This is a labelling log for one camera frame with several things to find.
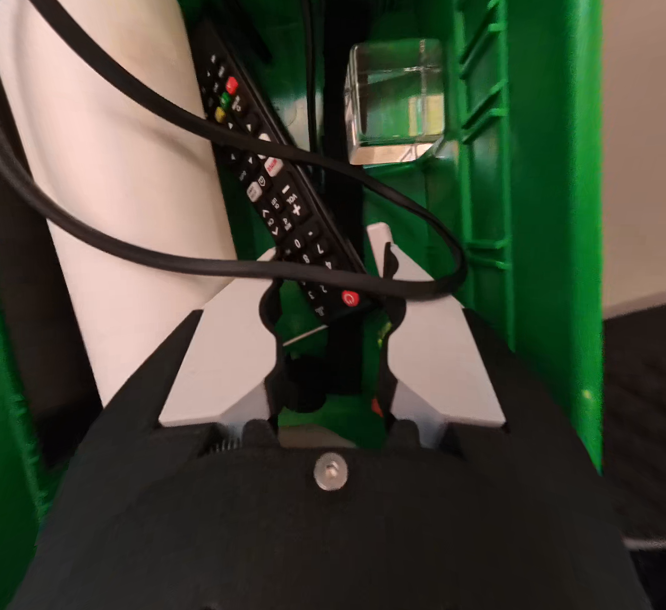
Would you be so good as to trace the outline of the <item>green plastic bin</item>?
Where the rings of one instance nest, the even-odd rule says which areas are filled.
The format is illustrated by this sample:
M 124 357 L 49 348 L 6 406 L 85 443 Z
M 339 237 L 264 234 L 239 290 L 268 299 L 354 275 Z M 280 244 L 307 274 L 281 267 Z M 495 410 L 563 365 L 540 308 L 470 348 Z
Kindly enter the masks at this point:
M 1 135 L 1 176 L 86 245 L 153 270 L 281 280 L 276 423 L 159 422 L 203 307 L 104 406 L 71 458 L 12 609 L 590 609 L 605 538 L 631 562 L 601 460 L 600 0 L 177 0 L 247 66 L 293 146 L 234 134 L 110 56 L 59 0 L 29 0 L 108 84 L 214 146 L 308 165 L 365 273 L 280 260 L 214 164 L 236 259 L 172 255 L 69 214 Z M 344 84 L 365 41 L 444 48 L 445 133 L 418 160 L 348 162 Z M 376 301 L 360 327 L 299 281 Z M 505 415 L 439 446 L 377 403 L 388 298 L 454 297 Z

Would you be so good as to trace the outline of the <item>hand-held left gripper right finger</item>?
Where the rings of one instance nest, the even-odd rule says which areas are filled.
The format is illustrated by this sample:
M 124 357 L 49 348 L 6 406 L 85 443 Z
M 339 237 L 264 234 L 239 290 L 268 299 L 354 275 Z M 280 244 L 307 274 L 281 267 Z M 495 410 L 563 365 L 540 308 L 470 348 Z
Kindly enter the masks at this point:
M 452 424 L 501 430 L 505 415 L 463 306 L 446 296 L 388 298 L 384 308 L 376 399 L 387 431 L 405 426 L 421 446 L 439 446 Z

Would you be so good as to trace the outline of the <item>dark object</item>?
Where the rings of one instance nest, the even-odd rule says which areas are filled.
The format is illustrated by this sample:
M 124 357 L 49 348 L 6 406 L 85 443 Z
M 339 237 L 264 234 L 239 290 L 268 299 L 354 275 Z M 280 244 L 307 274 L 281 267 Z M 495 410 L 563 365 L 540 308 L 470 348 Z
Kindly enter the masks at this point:
M 1 314 L 48 469 L 63 467 L 102 410 L 47 221 L 1 179 Z

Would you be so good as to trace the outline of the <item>clear acrylic cube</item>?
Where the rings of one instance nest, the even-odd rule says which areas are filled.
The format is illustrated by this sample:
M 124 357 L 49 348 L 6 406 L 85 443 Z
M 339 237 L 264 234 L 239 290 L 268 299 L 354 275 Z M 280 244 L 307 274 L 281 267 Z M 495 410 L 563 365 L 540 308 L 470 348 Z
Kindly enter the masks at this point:
M 352 46 L 344 84 L 351 165 L 411 163 L 442 139 L 444 64 L 443 45 L 432 38 Z

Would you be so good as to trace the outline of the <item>white cylindrical roll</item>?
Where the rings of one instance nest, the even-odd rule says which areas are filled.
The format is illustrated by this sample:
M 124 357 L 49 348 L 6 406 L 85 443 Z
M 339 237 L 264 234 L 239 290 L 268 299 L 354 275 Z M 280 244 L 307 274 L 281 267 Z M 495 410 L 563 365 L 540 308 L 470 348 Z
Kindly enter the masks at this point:
M 59 2 L 127 71 L 204 116 L 177 0 Z M 237 258 L 211 144 L 108 84 L 29 0 L 1 0 L 1 80 L 34 180 L 69 214 L 139 247 Z M 104 406 L 232 281 L 153 270 L 49 230 Z

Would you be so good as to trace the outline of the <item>black remote control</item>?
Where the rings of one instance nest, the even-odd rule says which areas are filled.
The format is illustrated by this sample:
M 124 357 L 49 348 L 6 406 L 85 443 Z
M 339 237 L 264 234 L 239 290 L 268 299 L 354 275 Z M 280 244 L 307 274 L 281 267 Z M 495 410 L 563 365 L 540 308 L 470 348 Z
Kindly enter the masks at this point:
M 212 19 L 204 17 L 192 28 L 190 45 L 209 123 L 234 134 L 293 146 L 282 120 Z M 319 196 L 308 165 L 232 146 L 215 145 L 213 150 L 218 167 L 234 176 L 261 218 L 280 260 L 366 272 Z M 327 326 L 360 327 L 364 316 L 377 306 L 375 300 L 349 287 L 311 281 L 298 284 L 312 312 Z

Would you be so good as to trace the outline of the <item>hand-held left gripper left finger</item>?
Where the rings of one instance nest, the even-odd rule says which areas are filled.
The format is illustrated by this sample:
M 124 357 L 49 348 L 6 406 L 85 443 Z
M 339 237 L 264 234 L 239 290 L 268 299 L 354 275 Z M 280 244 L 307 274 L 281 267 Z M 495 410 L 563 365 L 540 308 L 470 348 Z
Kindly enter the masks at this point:
M 236 278 L 203 307 L 159 416 L 165 428 L 213 423 L 239 438 L 284 406 L 276 322 L 281 280 Z

